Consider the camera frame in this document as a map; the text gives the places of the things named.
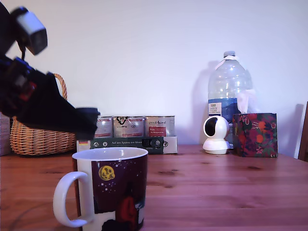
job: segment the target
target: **mug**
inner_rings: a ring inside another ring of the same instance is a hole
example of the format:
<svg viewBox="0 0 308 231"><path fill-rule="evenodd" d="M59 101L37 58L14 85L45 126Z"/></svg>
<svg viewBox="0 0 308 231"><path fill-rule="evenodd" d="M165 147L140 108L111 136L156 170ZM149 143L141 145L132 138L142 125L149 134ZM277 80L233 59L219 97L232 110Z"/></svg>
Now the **mug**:
<svg viewBox="0 0 308 231"><path fill-rule="evenodd" d="M53 213L68 227L83 231L137 231L143 226L148 151L111 147L72 155L74 172L61 178ZM65 199L75 181L78 218L70 220Z"/></svg>

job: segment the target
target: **metal can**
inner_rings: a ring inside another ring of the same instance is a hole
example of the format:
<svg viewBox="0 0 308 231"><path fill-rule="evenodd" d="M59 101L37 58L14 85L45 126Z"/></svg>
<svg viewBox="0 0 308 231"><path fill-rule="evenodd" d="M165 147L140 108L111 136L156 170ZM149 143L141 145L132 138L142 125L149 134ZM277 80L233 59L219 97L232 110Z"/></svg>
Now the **metal can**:
<svg viewBox="0 0 308 231"><path fill-rule="evenodd" d="M115 137L143 137L143 116L117 116L114 117Z"/></svg>
<svg viewBox="0 0 308 231"><path fill-rule="evenodd" d="M112 116L98 116L97 117L97 129L95 131L95 138L112 138L113 127L112 127Z"/></svg>
<svg viewBox="0 0 308 231"><path fill-rule="evenodd" d="M176 136L174 116L146 116L145 136Z"/></svg>

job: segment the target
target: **colorful gift box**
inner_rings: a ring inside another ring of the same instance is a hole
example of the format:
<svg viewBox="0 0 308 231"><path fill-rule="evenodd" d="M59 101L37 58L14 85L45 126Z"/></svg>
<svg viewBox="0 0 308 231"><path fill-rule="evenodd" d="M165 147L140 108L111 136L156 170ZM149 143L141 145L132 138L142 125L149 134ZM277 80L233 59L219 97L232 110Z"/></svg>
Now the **colorful gift box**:
<svg viewBox="0 0 308 231"><path fill-rule="evenodd" d="M242 157L277 157L276 114L234 114L233 148Z"/></svg>

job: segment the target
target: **camera lens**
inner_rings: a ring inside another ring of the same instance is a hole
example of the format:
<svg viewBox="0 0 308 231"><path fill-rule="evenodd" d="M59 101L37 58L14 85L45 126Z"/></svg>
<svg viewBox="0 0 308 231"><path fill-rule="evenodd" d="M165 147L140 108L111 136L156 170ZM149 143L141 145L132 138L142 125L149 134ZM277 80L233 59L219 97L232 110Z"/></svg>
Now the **camera lens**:
<svg viewBox="0 0 308 231"><path fill-rule="evenodd" d="M217 118L213 117L210 118L206 124L205 124L205 132L207 133L208 136L214 136L215 135L215 126L217 123Z"/></svg>

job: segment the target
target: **mug rim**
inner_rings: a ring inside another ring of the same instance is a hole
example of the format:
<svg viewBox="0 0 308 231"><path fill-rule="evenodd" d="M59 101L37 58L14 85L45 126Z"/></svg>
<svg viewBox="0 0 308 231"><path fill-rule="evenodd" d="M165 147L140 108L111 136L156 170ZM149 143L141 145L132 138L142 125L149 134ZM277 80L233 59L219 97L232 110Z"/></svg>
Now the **mug rim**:
<svg viewBox="0 0 308 231"><path fill-rule="evenodd" d="M110 149L114 149L114 150L139 150L139 151L143 151L144 153L136 155L136 156L129 156L129 157L123 157L123 158L87 158L85 155L88 152L95 152L95 151L102 151L102 150L110 150ZM89 161L122 161L122 160L130 160L130 159L135 159L135 158L139 158L142 156L147 155L149 152L146 149L143 148L134 148L134 147L108 147L108 148L94 148L94 149L89 149L89 150L84 150L84 151L80 151L77 153L74 153L72 155L72 158L75 160L89 160Z"/></svg>

